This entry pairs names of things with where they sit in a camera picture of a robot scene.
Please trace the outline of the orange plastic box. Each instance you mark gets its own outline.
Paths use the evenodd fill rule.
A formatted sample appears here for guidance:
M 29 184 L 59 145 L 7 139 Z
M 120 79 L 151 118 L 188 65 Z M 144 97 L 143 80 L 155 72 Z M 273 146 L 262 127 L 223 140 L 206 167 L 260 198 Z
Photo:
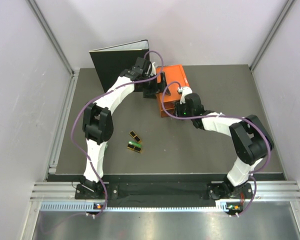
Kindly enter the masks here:
M 181 87 L 190 87 L 184 68 L 181 64 L 164 66 L 163 73 L 165 74 L 165 80 L 167 85 L 169 85 L 172 82 L 178 82 L 181 85 Z M 171 84 L 168 87 L 170 95 L 168 95 L 168 92 L 166 92 L 164 96 L 164 107 L 170 114 L 174 114 L 175 102 L 180 101 L 181 99 L 181 94 L 178 93 L 178 87 L 179 85 L 177 83 Z M 164 118 L 168 117 L 168 115 L 164 112 L 162 108 L 162 95 L 163 94 L 161 92 L 158 93 L 156 95 L 156 100 L 158 103 L 159 115 L 160 117 Z

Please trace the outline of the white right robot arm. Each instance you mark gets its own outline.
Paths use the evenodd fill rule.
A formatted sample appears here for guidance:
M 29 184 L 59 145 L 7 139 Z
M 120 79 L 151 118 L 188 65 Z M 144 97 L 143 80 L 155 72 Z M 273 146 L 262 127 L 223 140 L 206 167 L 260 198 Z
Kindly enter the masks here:
M 174 104 L 177 117 L 189 118 L 197 129 L 231 137 L 236 160 L 223 182 L 213 186 L 209 194 L 214 200 L 235 198 L 256 166 L 274 148 L 272 138 L 256 115 L 225 117 L 222 113 L 205 110 L 201 98 L 190 87 L 178 87 L 177 92 L 180 94 L 180 100 Z

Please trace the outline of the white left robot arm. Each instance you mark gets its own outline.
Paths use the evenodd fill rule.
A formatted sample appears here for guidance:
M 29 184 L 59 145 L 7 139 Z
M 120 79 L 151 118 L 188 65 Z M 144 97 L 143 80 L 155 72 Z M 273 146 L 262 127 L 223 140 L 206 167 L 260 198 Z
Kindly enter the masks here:
M 138 57 L 130 69 L 123 70 L 114 84 L 83 111 L 82 130 L 86 139 L 86 167 L 80 183 L 92 198 L 99 198 L 105 184 L 103 161 L 106 146 L 114 132 L 112 115 L 131 93 L 141 91 L 154 97 L 159 93 L 155 63 Z

